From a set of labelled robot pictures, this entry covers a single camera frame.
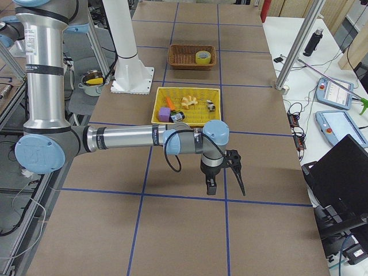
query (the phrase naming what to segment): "blue and white device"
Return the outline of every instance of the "blue and white device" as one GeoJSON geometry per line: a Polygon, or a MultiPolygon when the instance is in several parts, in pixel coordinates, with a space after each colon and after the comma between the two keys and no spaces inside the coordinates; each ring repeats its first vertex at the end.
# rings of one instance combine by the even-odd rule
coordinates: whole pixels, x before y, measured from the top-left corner
{"type": "Polygon", "coordinates": [[[363,148],[368,148],[367,139],[347,111],[318,111],[316,120],[322,133],[332,145],[336,145],[347,134],[350,134],[363,148]]]}
{"type": "MultiPolygon", "coordinates": [[[[334,81],[353,92],[354,85],[351,82],[340,79],[334,79],[334,81]]],[[[316,97],[319,102],[335,108],[349,110],[351,107],[352,95],[325,78],[318,81],[316,97]]]]}

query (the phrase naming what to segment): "black bottle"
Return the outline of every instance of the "black bottle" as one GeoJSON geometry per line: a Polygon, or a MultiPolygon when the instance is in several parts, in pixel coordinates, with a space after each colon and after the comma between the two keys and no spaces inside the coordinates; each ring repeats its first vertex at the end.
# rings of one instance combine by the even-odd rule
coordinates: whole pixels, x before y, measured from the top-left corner
{"type": "Polygon", "coordinates": [[[306,45],[304,49],[303,55],[310,56],[313,53],[313,51],[317,48],[317,44],[320,42],[321,38],[323,37],[322,32],[323,32],[323,29],[318,28],[312,34],[312,37],[310,38],[308,44],[306,45]]]}

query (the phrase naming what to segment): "blue joint cap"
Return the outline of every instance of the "blue joint cap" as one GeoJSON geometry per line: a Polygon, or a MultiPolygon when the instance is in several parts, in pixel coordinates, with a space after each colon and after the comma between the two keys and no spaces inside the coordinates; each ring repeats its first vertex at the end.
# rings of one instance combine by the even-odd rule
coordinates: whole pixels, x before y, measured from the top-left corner
{"type": "Polygon", "coordinates": [[[229,143],[229,127],[220,120],[211,120],[207,122],[202,131],[209,136],[216,145],[221,146],[229,143]]]}
{"type": "Polygon", "coordinates": [[[83,25],[71,25],[66,30],[65,33],[88,33],[90,24],[83,25]]]}
{"type": "Polygon", "coordinates": [[[15,153],[19,164],[36,174],[49,174],[65,163],[61,146],[44,135],[23,136],[16,144],[15,153]]]}
{"type": "Polygon", "coordinates": [[[175,129],[170,129],[163,132],[163,144],[164,147],[166,147],[166,153],[169,155],[180,154],[181,144],[179,134],[175,134],[173,137],[171,137],[170,141],[168,141],[168,143],[166,144],[166,140],[168,139],[168,137],[175,131],[175,129]]]}
{"type": "Polygon", "coordinates": [[[13,0],[14,3],[24,7],[39,7],[51,0],[13,0]]]}
{"type": "Polygon", "coordinates": [[[14,44],[14,41],[11,38],[9,38],[7,36],[4,36],[3,34],[0,34],[0,42],[6,48],[9,48],[9,47],[13,46],[13,44],[14,44]]]}
{"type": "Polygon", "coordinates": [[[4,23],[18,23],[20,22],[19,19],[16,16],[4,16],[0,18],[0,21],[3,21],[4,23]]]}

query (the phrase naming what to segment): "yellow tape roll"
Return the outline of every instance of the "yellow tape roll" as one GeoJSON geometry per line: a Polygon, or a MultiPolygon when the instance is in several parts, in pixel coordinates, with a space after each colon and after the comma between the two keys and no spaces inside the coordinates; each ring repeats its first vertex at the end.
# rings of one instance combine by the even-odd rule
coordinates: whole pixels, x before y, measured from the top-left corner
{"type": "Polygon", "coordinates": [[[211,62],[211,54],[207,51],[199,51],[195,53],[195,63],[197,64],[209,64],[211,62]]]}

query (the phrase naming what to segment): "purple block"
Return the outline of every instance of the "purple block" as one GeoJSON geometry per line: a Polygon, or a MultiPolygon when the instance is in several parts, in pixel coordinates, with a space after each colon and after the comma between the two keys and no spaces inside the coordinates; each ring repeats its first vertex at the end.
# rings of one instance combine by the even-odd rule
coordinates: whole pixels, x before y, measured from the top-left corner
{"type": "Polygon", "coordinates": [[[159,110],[159,120],[160,122],[169,122],[170,121],[170,108],[160,108],[159,110]]]}

